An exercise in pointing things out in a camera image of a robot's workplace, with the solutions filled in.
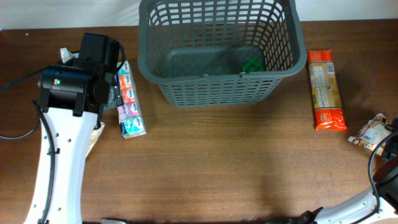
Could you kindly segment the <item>grey plastic lattice basket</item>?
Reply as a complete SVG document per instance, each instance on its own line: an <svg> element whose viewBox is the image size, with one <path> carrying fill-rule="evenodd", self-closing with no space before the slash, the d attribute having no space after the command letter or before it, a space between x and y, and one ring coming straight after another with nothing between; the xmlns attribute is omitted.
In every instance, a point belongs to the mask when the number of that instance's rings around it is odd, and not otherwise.
<svg viewBox="0 0 398 224"><path fill-rule="evenodd" d="M244 73L249 59L264 71ZM139 70L180 108L260 102L306 61L294 0L139 5Z"/></svg>

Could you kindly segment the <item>white brown snack bag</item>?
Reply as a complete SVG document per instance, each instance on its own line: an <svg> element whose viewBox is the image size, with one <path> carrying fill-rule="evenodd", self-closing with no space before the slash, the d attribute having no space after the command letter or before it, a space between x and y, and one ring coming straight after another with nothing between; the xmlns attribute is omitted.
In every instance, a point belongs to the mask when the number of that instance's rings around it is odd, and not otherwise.
<svg viewBox="0 0 398 224"><path fill-rule="evenodd" d="M348 141L373 151L384 138L392 133L386 128L386 125L386 117L379 113L372 120L369 120L354 136L350 136Z"/></svg>

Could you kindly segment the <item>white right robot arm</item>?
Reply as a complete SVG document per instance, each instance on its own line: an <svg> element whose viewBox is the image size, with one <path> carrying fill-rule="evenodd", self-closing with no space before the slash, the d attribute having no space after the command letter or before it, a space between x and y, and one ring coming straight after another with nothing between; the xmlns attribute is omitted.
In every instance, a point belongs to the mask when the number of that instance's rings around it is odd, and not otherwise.
<svg viewBox="0 0 398 224"><path fill-rule="evenodd" d="M379 113L349 141L372 150L370 188L338 205L307 211L295 223L374 223L397 218L397 118L388 124Z"/></svg>

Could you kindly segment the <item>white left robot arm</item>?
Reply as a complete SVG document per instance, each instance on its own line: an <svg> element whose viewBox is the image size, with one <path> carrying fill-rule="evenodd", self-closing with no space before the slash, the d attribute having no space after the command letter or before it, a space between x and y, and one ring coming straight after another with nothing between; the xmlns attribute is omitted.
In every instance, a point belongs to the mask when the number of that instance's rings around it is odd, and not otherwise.
<svg viewBox="0 0 398 224"><path fill-rule="evenodd" d="M40 159L26 223L82 223L81 186L86 152L117 71L122 45L85 33L79 56L40 75L34 102L41 122Z"/></svg>

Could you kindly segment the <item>green lidded small jar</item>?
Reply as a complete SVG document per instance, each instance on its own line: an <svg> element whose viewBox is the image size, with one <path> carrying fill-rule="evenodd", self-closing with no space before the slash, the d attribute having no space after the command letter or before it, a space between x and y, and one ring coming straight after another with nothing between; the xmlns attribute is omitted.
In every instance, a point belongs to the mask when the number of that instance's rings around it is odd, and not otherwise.
<svg viewBox="0 0 398 224"><path fill-rule="evenodd" d="M243 63L242 71L244 73L263 72L264 66L262 62L258 59L249 59Z"/></svg>

